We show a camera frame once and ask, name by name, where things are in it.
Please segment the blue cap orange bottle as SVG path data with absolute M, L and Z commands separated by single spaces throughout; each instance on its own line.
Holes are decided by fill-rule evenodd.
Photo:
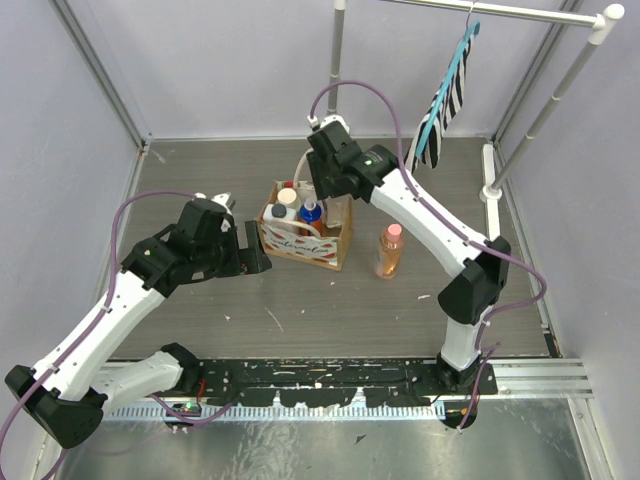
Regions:
M 323 235 L 322 208 L 313 196 L 307 197 L 302 203 L 299 218 L 303 223 L 313 227 L 319 236 Z

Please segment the clear bottle grey cap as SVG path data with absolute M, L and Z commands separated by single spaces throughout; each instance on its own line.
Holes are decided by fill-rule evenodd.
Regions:
M 349 217 L 348 196 L 323 200 L 324 223 L 329 229 L 340 229 Z

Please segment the pink cap lotion bottle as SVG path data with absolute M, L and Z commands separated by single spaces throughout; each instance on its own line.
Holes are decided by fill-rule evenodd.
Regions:
M 382 279 L 395 276 L 404 251 L 404 230 L 400 224 L 387 226 L 380 234 L 375 254 L 374 271 Z

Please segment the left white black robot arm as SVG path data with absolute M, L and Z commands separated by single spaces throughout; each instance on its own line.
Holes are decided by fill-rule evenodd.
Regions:
M 240 246 L 233 206 L 227 193 L 188 195 L 177 222 L 138 241 L 123 261 L 111 261 L 106 293 L 56 348 L 34 366 L 8 372 L 18 406 L 60 447 L 79 446 L 107 414 L 139 398 L 197 390 L 200 361 L 177 343 L 114 374 L 101 369 L 178 287 L 270 269 L 256 221 L 246 222 L 247 245 Z

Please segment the white bottle grey cap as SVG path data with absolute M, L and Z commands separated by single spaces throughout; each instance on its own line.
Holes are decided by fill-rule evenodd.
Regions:
M 265 224 L 281 230 L 286 230 L 294 234 L 299 232 L 299 228 L 293 225 L 293 222 L 297 221 L 296 211 L 282 204 L 267 204 L 262 215 L 262 220 Z

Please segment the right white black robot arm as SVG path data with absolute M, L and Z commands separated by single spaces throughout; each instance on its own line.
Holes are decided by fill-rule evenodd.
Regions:
M 349 195 L 393 217 L 439 261 L 450 283 L 437 300 L 447 316 L 437 378 L 459 394 L 477 375 L 480 326 L 497 303 L 508 276 L 511 252 L 502 237 L 493 240 L 468 228 L 435 201 L 381 145 L 362 149 L 341 117 L 309 120 L 312 148 L 307 156 L 315 192 L 321 199 Z

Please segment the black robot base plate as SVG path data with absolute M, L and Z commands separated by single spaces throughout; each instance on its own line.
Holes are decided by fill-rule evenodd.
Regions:
M 439 364 L 431 358 L 218 359 L 201 361 L 189 387 L 156 395 L 201 395 L 211 406 L 326 408 L 346 407 L 361 394 L 368 408 L 413 407 L 428 406 L 433 397 L 469 396 L 474 386 L 481 395 L 498 393 L 492 366 L 484 368 L 479 380 L 470 377 L 455 386 L 443 382 Z

